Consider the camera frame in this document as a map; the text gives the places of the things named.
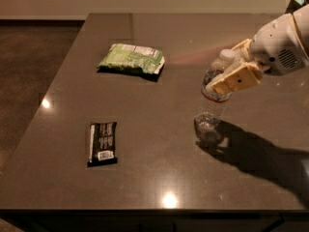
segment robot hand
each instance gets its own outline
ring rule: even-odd
[[[282,75],[309,66],[309,5],[281,15],[232,49],[236,63],[208,84],[219,95],[258,85],[266,70]]]

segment black package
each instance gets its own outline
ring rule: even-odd
[[[88,167],[117,163],[115,156],[116,125],[116,122],[91,123]]]

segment table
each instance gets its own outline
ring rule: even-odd
[[[220,151],[198,144],[204,72],[277,14],[90,14],[0,185],[3,211],[305,211],[308,76],[234,93]],[[98,72],[114,43],[161,49],[157,82]],[[91,122],[116,121],[117,164],[87,168]]]

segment plastic bottle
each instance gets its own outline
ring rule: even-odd
[[[226,95],[216,94],[208,84],[218,75],[222,74],[234,61],[236,54],[233,50],[223,49],[219,58],[215,59],[207,70],[201,90],[201,101],[198,115],[194,118],[199,131],[211,131],[215,129],[220,121],[226,106],[226,101],[231,93]]]

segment speaker vent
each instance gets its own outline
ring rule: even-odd
[[[279,53],[279,60],[284,68],[294,68],[297,63],[293,52],[291,50],[284,49]]]

